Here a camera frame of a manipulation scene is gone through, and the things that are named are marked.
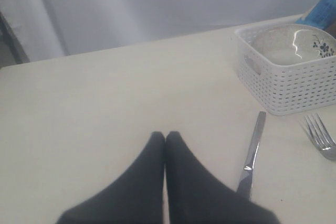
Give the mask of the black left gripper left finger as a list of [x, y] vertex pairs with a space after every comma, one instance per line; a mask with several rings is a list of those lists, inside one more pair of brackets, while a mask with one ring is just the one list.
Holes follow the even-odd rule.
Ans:
[[112, 184], [65, 211], [58, 223], [163, 223], [165, 137], [153, 132]]

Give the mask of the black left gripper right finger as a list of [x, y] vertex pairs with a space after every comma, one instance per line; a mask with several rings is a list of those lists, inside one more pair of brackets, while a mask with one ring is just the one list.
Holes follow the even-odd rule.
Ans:
[[171, 223], [279, 223], [273, 212], [213, 176], [179, 132], [166, 137], [165, 170]]

